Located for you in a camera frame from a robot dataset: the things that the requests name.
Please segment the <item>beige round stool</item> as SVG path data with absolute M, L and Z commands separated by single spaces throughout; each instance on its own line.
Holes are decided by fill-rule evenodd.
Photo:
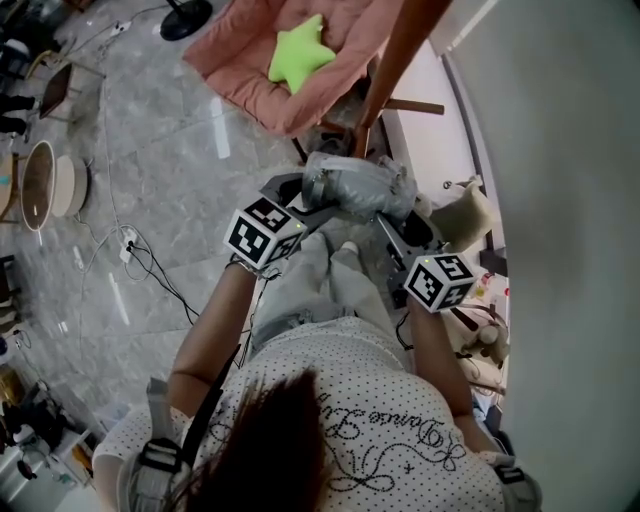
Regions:
M 81 158 L 70 154 L 57 158 L 51 207 L 55 217 L 71 217 L 80 211 L 87 196 L 88 180 L 88 169 Z

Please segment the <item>beige plush toy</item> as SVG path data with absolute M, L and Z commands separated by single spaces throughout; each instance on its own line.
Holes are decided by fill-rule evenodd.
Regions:
M 480 177 L 457 186 L 461 195 L 435 208 L 429 217 L 444 243 L 445 253 L 462 253 L 480 242 L 486 243 L 497 223 L 497 209 L 483 192 Z

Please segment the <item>person's right forearm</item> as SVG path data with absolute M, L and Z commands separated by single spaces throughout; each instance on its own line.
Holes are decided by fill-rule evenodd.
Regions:
M 453 417 L 472 414 L 472 395 L 451 346 L 440 314 L 425 310 L 414 298 L 407 302 L 416 374 L 433 385 Z

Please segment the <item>small cream stuffed toy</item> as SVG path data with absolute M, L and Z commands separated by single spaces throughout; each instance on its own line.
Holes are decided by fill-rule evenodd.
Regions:
M 460 353 L 464 356 L 490 359 L 501 369 L 510 353 L 508 328 L 496 322 L 481 326 L 475 337 L 462 346 Z

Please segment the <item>person's grey trousers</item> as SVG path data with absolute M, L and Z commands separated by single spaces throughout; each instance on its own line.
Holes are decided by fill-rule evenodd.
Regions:
M 395 338 L 378 288 L 366 275 L 359 255 L 340 248 L 330 253 L 323 233 L 306 238 L 267 291 L 254 317 L 252 354 L 299 326 L 353 320 L 356 334 L 374 341 L 401 365 L 409 358 Z

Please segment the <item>green star pillow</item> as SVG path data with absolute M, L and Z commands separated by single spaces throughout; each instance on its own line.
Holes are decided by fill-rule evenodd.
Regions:
M 295 94 L 314 72 L 333 62 L 336 53 L 321 41 L 323 28 L 323 17 L 316 14 L 290 31 L 280 31 L 268 80 L 285 82 L 290 93 Z

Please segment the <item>black standing fan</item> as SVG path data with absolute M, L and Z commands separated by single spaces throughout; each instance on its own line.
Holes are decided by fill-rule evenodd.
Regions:
M 184 39 L 202 28 L 213 14 L 208 0 L 166 0 L 172 11 L 160 25 L 160 36 L 166 41 Z

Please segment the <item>pink padded chair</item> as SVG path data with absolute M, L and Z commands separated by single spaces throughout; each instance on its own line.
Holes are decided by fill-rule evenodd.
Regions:
M 317 126 L 388 40 L 402 0 L 231 0 L 185 61 L 224 101 L 268 133 L 291 139 Z M 333 62 L 315 71 L 300 91 L 268 78 L 278 33 L 314 15 Z

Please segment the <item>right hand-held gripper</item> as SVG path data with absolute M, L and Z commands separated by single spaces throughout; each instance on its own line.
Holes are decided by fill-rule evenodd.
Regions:
M 387 238 L 393 264 L 387 287 L 394 307 L 413 297 L 425 310 L 442 312 L 461 305 L 476 275 L 461 253 L 445 253 L 438 230 L 417 212 L 399 222 L 384 214 L 375 217 Z

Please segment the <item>person's white dotted shirt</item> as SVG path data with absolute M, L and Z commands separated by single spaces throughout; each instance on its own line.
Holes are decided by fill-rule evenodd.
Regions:
M 460 377 L 408 371 L 353 317 L 269 340 L 220 387 L 190 468 L 146 469 L 151 407 L 94 456 L 109 512 L 505 512 L 497 457 Z

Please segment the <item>person's left forearm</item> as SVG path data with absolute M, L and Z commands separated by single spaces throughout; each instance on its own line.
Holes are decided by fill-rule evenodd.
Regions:
M 224 269 L 179 348 L 168 379 L 170 405 L 194 415 L 233 355 L 252 302 L 256 276 L 238 263 Z

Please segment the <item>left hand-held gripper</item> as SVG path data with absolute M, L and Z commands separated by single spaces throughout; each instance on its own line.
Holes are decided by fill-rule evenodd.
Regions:
M 277 175 L 249 195 L 231 218 L 224 244 L 255 270 L 290 257 L 302 240 L 339 211 L 336 203 L 298 208 L 301 172 Z

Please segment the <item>wooden coat rack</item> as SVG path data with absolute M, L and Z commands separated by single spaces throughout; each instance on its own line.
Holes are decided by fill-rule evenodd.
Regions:
M 453 0 L 404 0 L 353 128 L 350 156 L 366 156 L 371 128 L 384 110 L 442 116 L 441 104 L 392 99 L 398 82 Z

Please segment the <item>metal chair with dark seat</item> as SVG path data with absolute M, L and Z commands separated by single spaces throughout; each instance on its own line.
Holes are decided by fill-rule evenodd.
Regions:
M 40 120 L 74 124 L 76 117 L 69 113 L 66 117 L 56 114 L 56 111 L 66 100 L 79 96 L 82 91 L 72 86 L 72 79 L 76 70 L 83 71 L 104 81 L 107 75 L 97 68 L 90 67 L 78 60 L 53 50 L 46 50 L 38 54 L 29 66 L 25 80 L 39 81 L 44 84 L 41 104 L 37 109 Z

